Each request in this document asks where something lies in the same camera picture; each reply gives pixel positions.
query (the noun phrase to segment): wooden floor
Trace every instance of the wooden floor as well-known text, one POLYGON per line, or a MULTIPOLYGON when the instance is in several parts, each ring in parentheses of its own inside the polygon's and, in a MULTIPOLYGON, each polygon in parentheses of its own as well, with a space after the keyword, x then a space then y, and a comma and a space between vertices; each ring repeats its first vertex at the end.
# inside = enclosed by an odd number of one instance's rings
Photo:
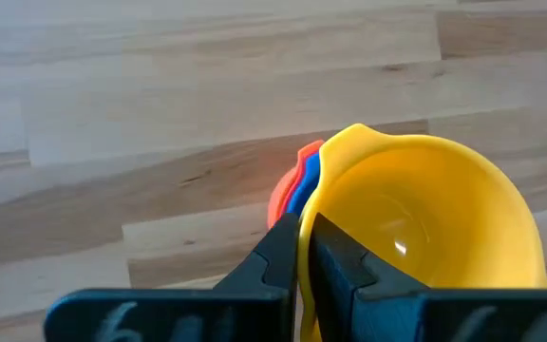
POLYGON ((216 282, 356 122, 482 152, 547 257, 547 0, 0 0, 0 341, 76 289, 216 282))

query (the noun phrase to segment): yellow measuring cup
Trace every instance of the yellow measuring cup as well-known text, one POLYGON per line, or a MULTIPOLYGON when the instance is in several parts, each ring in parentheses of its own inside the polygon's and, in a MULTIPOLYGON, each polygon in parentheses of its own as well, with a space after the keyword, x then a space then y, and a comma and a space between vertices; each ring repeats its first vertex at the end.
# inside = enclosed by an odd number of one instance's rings
POLYGON ((308 262, 317 213, 430 287, 547 287, 527 204, 474 150, 432 136, 389 136, 358 123, 320 147, 320 168, 299 234, 301 341, 319 339, 308 262))

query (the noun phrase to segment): wooden surface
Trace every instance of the wooden surface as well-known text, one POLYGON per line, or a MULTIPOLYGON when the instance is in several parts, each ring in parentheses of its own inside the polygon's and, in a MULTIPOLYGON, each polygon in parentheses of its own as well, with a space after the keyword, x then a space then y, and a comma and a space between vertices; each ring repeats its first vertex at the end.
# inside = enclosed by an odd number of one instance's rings
POLYGON ((0 341, 76 289, 212 286, 355 122, 482 152, 547 258, 547 0, 0 0, 0 341))

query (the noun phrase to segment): yellow bowl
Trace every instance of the yellow bowl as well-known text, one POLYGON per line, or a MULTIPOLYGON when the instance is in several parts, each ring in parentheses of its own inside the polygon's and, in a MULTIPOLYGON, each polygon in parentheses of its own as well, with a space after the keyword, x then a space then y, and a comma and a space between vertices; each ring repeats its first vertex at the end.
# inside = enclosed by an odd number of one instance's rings
POLYGON ((432 136, 389 136, 358 123, 322 145, 320 163, 299 235, 301 341, 319 339, 308 269, 317 213, 430 287, 547 287, 527 204, 474 150, 432 136))

